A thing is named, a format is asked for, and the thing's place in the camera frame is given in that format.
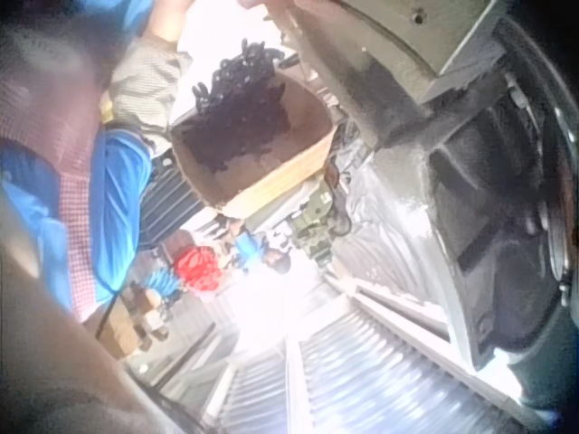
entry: person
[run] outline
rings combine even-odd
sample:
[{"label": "person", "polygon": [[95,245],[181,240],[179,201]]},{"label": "person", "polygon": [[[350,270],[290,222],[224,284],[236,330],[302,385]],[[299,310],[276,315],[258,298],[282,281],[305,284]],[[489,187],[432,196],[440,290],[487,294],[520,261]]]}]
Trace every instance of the person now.
[{"label": "person", "polygon": [[[193,1],[155,0],[148,11],[137,0],[82,0],[81,14],[40,7],[0,26],[2,186],[37,244],[48,291],[79,321],[112,299],[135,257],[151,157],[170,146],[186,63],[176,43]],[[142,36],[103,48],[95,38],[119,11],[130,17],[112,20],[113,34]],[[114,121],[103,127],[107,86]]]},{"label": "person", "polygon": [[229,242],[234,244],[236,258],[233,264],[248,270],[255,263],[264,263],[283,275],[291,269],[291,257],[286,251],[273,249],[264,234],[250,233],[243,221],[230,219],[228,222]]}]

